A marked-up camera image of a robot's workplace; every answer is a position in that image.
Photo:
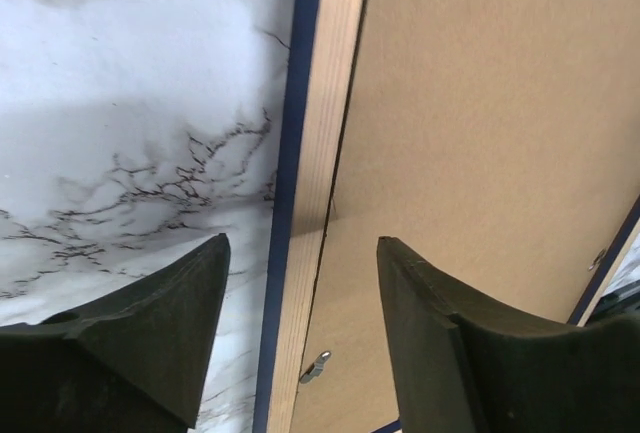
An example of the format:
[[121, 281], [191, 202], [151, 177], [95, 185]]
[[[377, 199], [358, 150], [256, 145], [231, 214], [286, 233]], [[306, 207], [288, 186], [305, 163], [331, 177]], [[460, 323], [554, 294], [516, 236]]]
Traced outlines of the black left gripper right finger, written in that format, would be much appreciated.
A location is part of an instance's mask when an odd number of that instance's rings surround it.
[[382, 237], [377, 268], [406, 432], [635, 432], [639, 316], [578, 327], [502, 303]]

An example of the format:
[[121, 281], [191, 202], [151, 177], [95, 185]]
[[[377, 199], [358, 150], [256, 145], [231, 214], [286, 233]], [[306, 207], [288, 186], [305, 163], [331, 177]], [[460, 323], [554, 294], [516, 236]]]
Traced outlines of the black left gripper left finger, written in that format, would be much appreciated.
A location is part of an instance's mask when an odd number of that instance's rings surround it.
[[2, 327], [2, 431], [195, 427], [229, 269], [219, 234], [94, 301]]

